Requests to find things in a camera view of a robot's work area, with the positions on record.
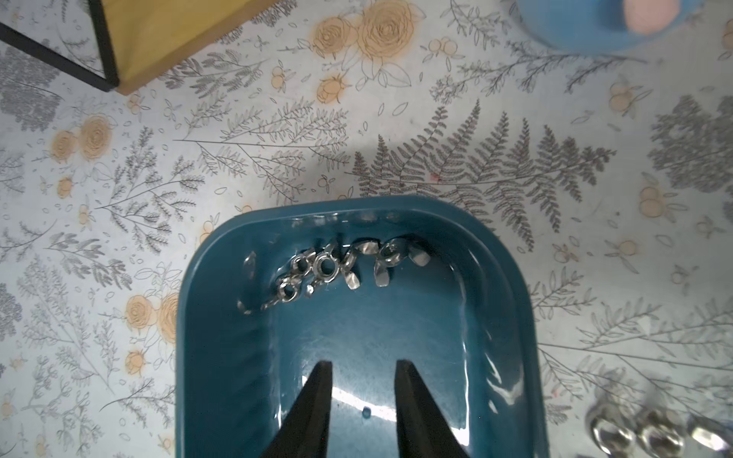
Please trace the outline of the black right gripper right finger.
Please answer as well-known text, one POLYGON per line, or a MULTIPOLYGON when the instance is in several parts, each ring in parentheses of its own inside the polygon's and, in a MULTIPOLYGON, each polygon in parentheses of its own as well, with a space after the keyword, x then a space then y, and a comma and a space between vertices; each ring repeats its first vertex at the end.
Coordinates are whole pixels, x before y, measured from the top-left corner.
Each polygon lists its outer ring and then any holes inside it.
POLYGON ((397 361, 394 391, 400 457, 469 457, 411 361, 397 361))

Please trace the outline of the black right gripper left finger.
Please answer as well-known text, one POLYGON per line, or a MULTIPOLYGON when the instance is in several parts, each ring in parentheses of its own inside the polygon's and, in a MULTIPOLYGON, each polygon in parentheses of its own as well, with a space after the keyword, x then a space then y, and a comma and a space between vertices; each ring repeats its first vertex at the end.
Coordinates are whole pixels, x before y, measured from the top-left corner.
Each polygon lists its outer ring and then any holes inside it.
POLYGON ((320 361, 309 374, 282 427, 261 458, 328 455, 332 363, 320 361))

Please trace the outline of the steel wing nut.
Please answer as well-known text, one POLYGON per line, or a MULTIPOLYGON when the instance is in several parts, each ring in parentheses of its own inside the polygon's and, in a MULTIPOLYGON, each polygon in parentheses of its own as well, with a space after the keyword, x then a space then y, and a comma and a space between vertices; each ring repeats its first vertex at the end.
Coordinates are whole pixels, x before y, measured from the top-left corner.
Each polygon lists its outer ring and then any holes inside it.
POLYGON ((691 416, 687 423, 687 432, 695 442, 719 453, 721 457, 732 456, 730 427, 707 417, 691 416))
POLYGON ((641 448, 656 458, 682 457, 685 433, 681 417, 666 408, 647 408, 636 420, 636 434, 641 448))
POLYGON ((631 457, 637 436, 618 406, 598 403, 588 412, 586 424, 596 447, 607 457, 631 457))

